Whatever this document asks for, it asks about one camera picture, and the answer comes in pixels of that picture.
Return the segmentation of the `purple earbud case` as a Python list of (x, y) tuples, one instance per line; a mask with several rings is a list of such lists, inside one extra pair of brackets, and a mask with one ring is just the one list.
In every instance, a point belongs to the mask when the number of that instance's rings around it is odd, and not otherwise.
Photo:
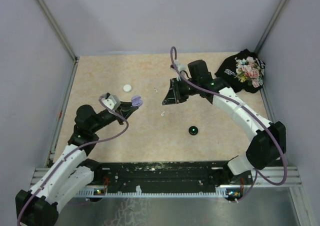
[(133, 107), (141, 107), (143, 104), (143, 100), (141, 96), (135, 95), (131, 98), (131, 104)]

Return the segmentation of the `black earbud case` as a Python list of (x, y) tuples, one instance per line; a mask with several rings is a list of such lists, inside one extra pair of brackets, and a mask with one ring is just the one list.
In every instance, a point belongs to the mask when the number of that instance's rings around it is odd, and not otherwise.
[(189, 129), (188, 129), (188, 132), (191, 134), (191, 135), (197, 135), (198, 132), (199, 132), (199, 129), (198, 127), (196, 126), (190, 126)]

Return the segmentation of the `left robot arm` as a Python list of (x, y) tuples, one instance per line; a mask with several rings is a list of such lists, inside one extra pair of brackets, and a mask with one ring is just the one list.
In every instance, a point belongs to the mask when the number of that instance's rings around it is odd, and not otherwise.
[(90, 105), (77, 109), (73, 134), (67, 145), (44, 176), (28, 191), (15, 197), (17, 225), (53, 226), (69, 201), (86, 185), (101, 183), (104, 172), (100, 163), (88, 155), (102, 140), (97, 131), (117, 121), (128, 126), (128, 118), (143, 104), (140, 96), (122, 102), (109, 93), (99, 98), (104, 110), (96, 113)]

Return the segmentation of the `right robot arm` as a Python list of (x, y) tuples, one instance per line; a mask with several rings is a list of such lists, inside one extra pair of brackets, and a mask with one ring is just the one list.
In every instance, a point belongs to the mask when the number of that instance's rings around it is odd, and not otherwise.
[(224, 180), (235, 184), (241, 173), (262, 170), (286, 152), (286, 128), (283, 123), (271, 122), (252, 110), (220, 77), (213, 78), (203, 60), (182, 65), (171, 61), (171, 69), (178, 76), (170, 80), (163, 105), (184, 103), (190, 96), (199, 95), (222, 109), (247, 135), (250, 145), (245, 153), (231, 159), (223, 172)]

